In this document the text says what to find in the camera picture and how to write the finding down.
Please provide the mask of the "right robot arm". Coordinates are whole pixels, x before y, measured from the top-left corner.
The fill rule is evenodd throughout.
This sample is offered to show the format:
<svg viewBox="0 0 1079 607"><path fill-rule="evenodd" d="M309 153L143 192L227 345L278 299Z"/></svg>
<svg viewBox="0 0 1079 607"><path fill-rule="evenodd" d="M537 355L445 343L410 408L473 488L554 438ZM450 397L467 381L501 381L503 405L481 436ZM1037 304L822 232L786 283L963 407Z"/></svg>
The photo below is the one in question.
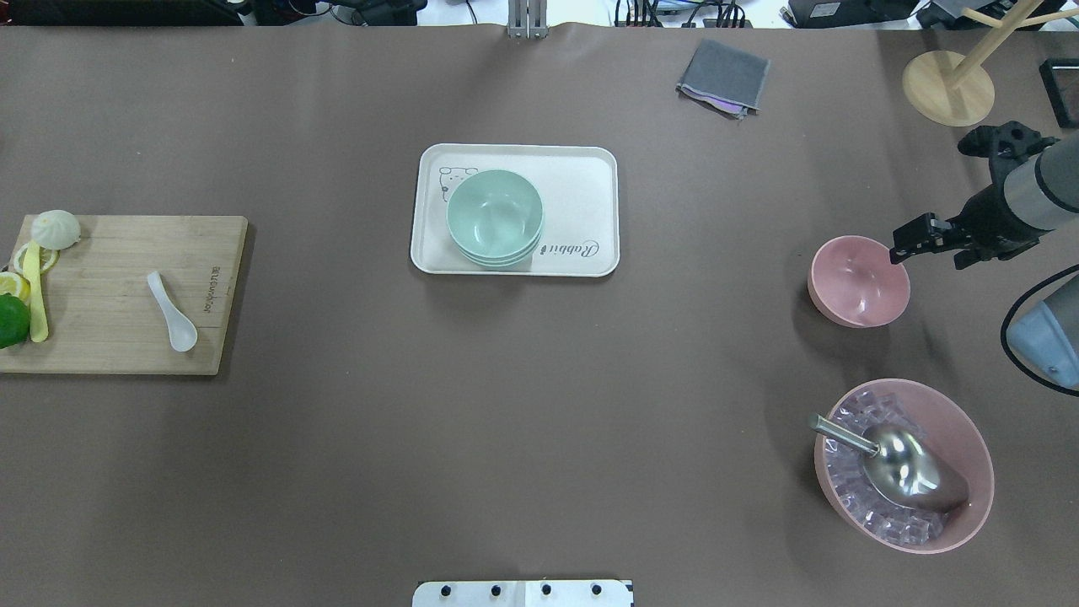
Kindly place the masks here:
<svg viewBox="0 0 1079 607"><path fill-rule="evenodd" d="M890 260L953 252L957 270L1009 261L1078 213L1076 136L1042 136L1010 121L978 126L957 143L964 155L986 158L991 185L971 196L955 218L925 212L894 229ZM1001 322L1001 348L1020 372L1063 395L1076 395L1076 267L1058 271L1017 296Z"/></svg>

